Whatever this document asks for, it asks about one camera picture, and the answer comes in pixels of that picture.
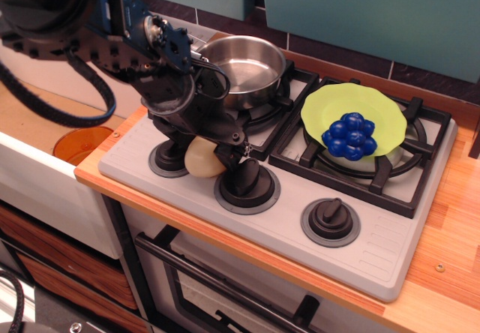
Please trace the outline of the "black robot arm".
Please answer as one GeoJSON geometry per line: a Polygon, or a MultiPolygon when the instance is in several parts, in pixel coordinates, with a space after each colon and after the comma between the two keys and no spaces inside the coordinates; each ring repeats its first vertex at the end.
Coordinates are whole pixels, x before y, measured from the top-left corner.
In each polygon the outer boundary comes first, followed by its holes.
{"type": "Polygon", "coordinates": [[[100,93],[102,115],[81,117],[61,111],[35,96],[6,68],[1,81],[39,116],[71,128],[103,124],[116,99],[104,80],[131,85],[167,141],[157,150],[164,170],[182,167],[195,137],[215,144],[214,154],[236,170],[247,154],[248,139],[228,115],[227,75],[194,55],[183,28],[174,28],[140,0],[1,0],[1,42],[33,59],[66,61],[100,93]]]}

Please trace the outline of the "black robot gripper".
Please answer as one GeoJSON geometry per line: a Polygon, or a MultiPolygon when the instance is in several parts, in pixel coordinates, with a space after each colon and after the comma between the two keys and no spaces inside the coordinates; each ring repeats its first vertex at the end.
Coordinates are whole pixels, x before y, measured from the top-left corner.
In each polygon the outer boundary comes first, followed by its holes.
{"type": "Polygon", "coordinates": [[[202,137],[217,143],[216,158],[228,170],[236,170],[250,144],[225,110],[229,92],[229,78],[212,63],[195,62],[186,74],[149,64],[139,73],[139,93],[153,125],[168,138],[156,154],[183,155],[194,137],[202,137]]]}

